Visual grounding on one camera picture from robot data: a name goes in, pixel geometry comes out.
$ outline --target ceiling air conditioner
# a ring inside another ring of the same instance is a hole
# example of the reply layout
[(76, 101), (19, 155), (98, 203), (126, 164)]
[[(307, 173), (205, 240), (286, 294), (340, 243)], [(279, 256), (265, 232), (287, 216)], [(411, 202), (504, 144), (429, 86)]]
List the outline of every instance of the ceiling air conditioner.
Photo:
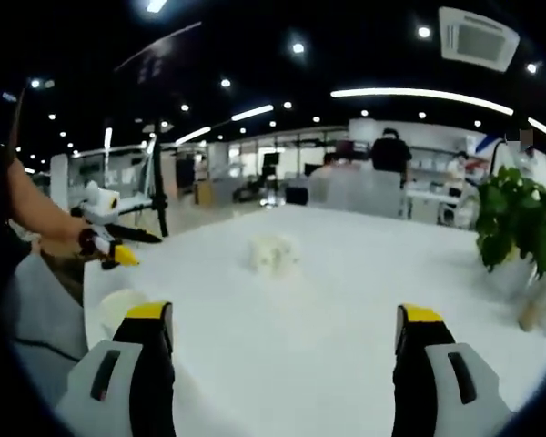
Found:
[(439, 9), (441, 55), (492, 70), (508, 69), (520, 36), (485, 16), (450, 7)]

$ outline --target recessed light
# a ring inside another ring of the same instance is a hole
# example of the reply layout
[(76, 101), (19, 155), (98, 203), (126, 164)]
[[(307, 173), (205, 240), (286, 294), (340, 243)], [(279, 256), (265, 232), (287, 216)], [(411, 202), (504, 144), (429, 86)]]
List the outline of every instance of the recessed light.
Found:
[(419, 27), (417, 33), (421, 38), (428, 38), (430, 36), (430, 29), (425, 25), (422, 25), (421, 27)]
[(303, 53), (306, 51), (306, 47), (301, 43), (296, 43), (293, 45), (293, 53)]

